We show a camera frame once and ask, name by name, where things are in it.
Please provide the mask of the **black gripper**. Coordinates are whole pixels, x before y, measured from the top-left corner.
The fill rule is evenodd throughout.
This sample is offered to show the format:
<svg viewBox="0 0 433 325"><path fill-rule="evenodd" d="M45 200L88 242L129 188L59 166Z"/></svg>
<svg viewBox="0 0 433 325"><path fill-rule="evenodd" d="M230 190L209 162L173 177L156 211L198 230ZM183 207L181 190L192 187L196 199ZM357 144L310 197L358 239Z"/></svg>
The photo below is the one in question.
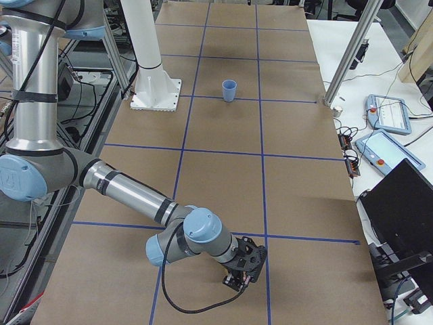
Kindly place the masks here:
<svg viewBox="0 0 433 325"><path fill-rule="evenodd" d="M225 264L228 274L222 283L230 289L240 292L250 283L255 283L267 259L267 249L263 245L257 246L246 236L237 238L238 247L235 256Z"/></svg>

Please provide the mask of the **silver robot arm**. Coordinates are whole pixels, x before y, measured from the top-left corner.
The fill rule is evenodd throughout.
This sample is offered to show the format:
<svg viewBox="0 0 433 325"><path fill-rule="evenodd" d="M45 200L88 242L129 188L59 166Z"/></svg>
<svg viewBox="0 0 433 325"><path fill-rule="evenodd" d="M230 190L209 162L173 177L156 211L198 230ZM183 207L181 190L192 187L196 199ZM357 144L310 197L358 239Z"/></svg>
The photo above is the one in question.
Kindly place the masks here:
<svg viewBox="0 0 433 325"><path fill-rule="evenodd" d="M12 30L14 134L1 157L1 191L29 201L69 185L92 188L164 226L145 251L151 264L208 253L242 293L256 282L267 250L234 236L209 209L182 206L103 160L57 139L58 41L98 41L106 33L102 1L2 1Z"/></svg>

